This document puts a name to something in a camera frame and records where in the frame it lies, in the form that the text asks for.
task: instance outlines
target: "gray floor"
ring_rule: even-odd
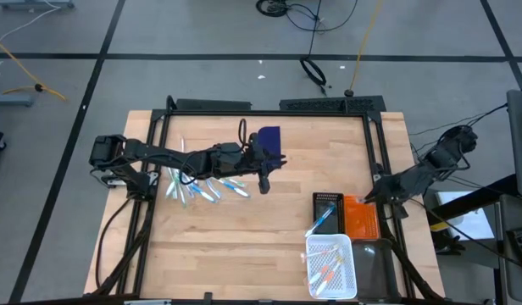
[[[311,8],[314,0],[301,0]],[[13,52],[98,53],[116,0],[76,1],[77,8],[51,14],[4,40]],[[260,15],[255,1],[127,0],[111,53],[305,53],[310,35],[286,18]],[[347,0],[323,2],[320,15],[338,24]],[[509,6],[490,0],[515,55],[522,56],[522,0]],[[342,29],[316,36],[313,53],[355,54],[375,2],[359,0]],[[0,35],[35,14],[0,9]],[[300,15],[293,16],[308,26]],[[365,48],[382,55],[503,56],[479,1],[386,1]],[[0,91],[31,82],[10,60],[1,60]],[[32,108],[0,108],[0,130],[8,149],[0,157],[0,302],[6,302],[42,211],[94,60],[22,60],[49,86],[69,98],[36,96]],[[341,96],[353,62],[317,63]],[[444,125],[505,103],[517,88],[507,63],[362,62],[357,95],[383,95],[390,111],[405,114],[409,132]],[[88,174],[95,136],[120,133],[128,111],[163,107],[168,94],[184,98],[251,101],[255,109],[277,109],[285,98],[320,97],[296,61],[107,60],[76,143],[53,217],[23,301],[79,296],[84,287],[101,221],[106,190]],[[479,184],[514,172],[508,117],[500,111],[475,126],[478,148],[472,169],[459,174]],[[414,136],[416,147],[443,130]],[[452,182],[442,190],[463,190]],[[447,295],[464,302],[494,297],[492,271],[456,258],[439,258]],[[466,275],[465,279],[456,280]]]

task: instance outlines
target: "black tray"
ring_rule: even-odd
[[[313,195],[314,202],[314,221],[316,221],[329,208],[330,203],[336,204],[336,209],[321,224],[314,234],[344,234],[346,227],[344,226],[344,195],[339,193],[322,193],[315,192]]]
[[[387,239],[353,240],[357,299],[365,303],[399,303],[397,277]]]

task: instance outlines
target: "orange box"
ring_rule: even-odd
[[[376,206],[357,202],[353,195],[344,196],[344,222],[346,235],[351,239],[378,239],[380,226]]]

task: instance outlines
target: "clear plastic basket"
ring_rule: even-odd
[[[309,256],[312,253],[327,252]],[[324,266],[328,272],[335,271],[334,276],[327,282],[325,289],[316,295],[316,291],[324,281],[325,274],[309,286],[310,296],[321,300],[352,299],[357,296],[357,282],[355,280],[355,266],[353,264],[352,242],[344,234],[311,235],[306,239],[306,264],[308,282],[318,274]],[[336,267],[336,258],[340,256],[342,262]]]

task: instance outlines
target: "table frame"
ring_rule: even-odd
[[[369,166],[371,171],[371,179],[372,182],[375,183],[379,178],[380,175],[390,175],[391,174],[391,165],[389,163],[389,156],[387,153],[386,148],[386,140],[385,135],[383,131],[383,125],[381,121],[381,115],[379,111],[366,111],[366,112],[349,112],[346,109],[343,109],[341,112],[337,111],[328,111],[328,112],[320,112],[320,111],[288,111],[288,110],[276,110],[276,111],[264,111],[264,110],[179,110],[174,100],[171,96],[167,97],[167,107],[166,109],[154,109],[152,110],[152,115],[150,118],[150,125],[148,127],[148,133],[147,133],[147,143],[153,143],[156,130],[158,128],[158,122],[162,120],[162,130],[161,135],[159,137],[159,146],[165,147],[167,135],[169,132],[169,122],[171,118],[175,115],[202,115],[202,116],[310,116],[310,117],[350,117],[350,118],[361,118],[363,122],[363,128],[364,128],[364,137],[366,142],[366,149],[367,154],[369,158]],[[375,156],[375,150],[374,150],[374,143],[372,140],[372,134],[370,130],[370,124],[369,122],[375,123],[376,128],[376,135],[378,137],[378,142],[380,145],[380,155],[381,155],[381,164],[376,163],[376,156]],[[141,171],[147,171],[148,169],[148,163],[142,162]],[[161,166],[156,166],[153,172],[156,172],[158,174],[158,178],[161,175]],[[158,178],[157,181],[154,183],[154,186],[152,188],[153,194],[157,192],[158,189]],[[156,196],[152,197],[153,199],[148,201],[135,201],[133,206],[133,211],[131,213],[130,217],[130,224],[129,229],[127,233],[127,238],[125,241],[125,253],[129,253],[129,255],[124,256],[120,263],[117,265],[116,269],[113,271],[113,273],[118,269],[119,271],[119,278],[117,279],[118,285],[116,287],[116,295],[124,295],[125,294],[125,285],[127,281],[127,273],[129,267],[130,261],[133,258],[133,254],[136,253],[136,251],[139,251],[138,255],[138,262],[137,262],[137,268],[136,268],[136,274],[134,278],[133,283],[133,295],[140,296],[141,294],[141,288],[142,288],[142,279],[144,275],[144,267],[146,264],[147,259],[147,250],[148,250],[148,244],[149,244],[149,236],[150,236],[150,230],[152,227],[152,221],[153,221],[153,213],[155,210],[155,204],[156,204]],[[137,227],[139,223],[140,218],[140,212],[141,212],[141,205],[144,204],[144,202],[147,203],[147,211],[145,214],[145,219],[143,223],[143,227],[146,228],[145,230],[145,236],[142,238],[142,244],[139,242],[139,236],[136,237],[137,233]],[[381,219],[386,219],[386,212],[382,205],[377,205],[377,211],[378,215]],[[391,213],[394,214],[394,206],[391,206]],[[419,273],[417,270],[413,267],[411,263],[404,263],[404,259],[407,257],[406,254],[406,244],[404,240],[404,234],[403,234],[403,227],[400,219],[394,219],[392,221],[393,223],[393,229],[395,231],[395,236],[392,237],[392,233],[389,231],[389,227],[386,222],[382,222],[381,226],[381,235],[384,238],[393,238],[397,242],[397,246],[400,248],[401,253],[396,253],[399,261],[403,265],[402,272],[403,272],[403,279],[404,279],[404,285],[406,288],[407,293],[407,300],[415,299],[415,290],[414,290],[414,284],[412,282],[411,276],[408,272],[412,273],[412,276],[415,279],[420,278]],[[100,291],[98,294],[104,295],[109,294],[110,291]],[[211,293],[207,292],[205,294],[205,300],[206,299],[211,300]],[[202,300],[183,300],[188,302],[198,302]],[[293,303],[310,303],[310,302],[293,302]]]

